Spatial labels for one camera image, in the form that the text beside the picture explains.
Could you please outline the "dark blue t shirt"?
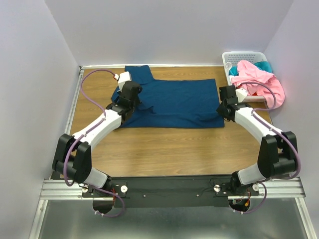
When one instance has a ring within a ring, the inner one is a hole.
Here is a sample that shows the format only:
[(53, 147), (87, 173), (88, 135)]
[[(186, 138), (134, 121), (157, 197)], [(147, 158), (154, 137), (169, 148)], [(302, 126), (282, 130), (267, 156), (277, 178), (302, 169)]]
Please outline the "dark blue t shirt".
[(126, 66), (142, 87), (141, 103), (123, 127), (222, 128), (217, 113), (219, 96), (215, 79), (155, 79), (148, 65)]

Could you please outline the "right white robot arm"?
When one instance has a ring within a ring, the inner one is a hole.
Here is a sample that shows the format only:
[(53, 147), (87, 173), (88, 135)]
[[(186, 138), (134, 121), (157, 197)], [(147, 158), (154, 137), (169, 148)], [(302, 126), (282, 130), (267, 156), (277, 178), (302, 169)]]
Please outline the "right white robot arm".
[(229, 190), (235, 195), (269, 179), (293, 179), (301, 170), (296, 135), (264, 120), (257, 114), (257, 109), (239, 100), (239, 92), (234, 85), (221, 87), (217, 113), (245, 128), (259, 142), (260, 149), (255, 164), (232, 173)]

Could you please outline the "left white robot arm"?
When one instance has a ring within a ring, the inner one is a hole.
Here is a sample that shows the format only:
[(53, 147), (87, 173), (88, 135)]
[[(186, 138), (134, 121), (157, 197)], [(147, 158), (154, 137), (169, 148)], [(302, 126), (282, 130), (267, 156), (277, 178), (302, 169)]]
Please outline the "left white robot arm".
[(96, 120), (73, 135), (63, 134), (59, 138), (52, 169), (63, 175), (67, 186), (84, 183), (93, 186), (100, 197), (110, 193), (109, 176), (92, 167), (92, 151), (102, 139), (132, 116), (140, 103), (141, 91), (138, 83), (126, 81), (120, 87), (116, 100)]

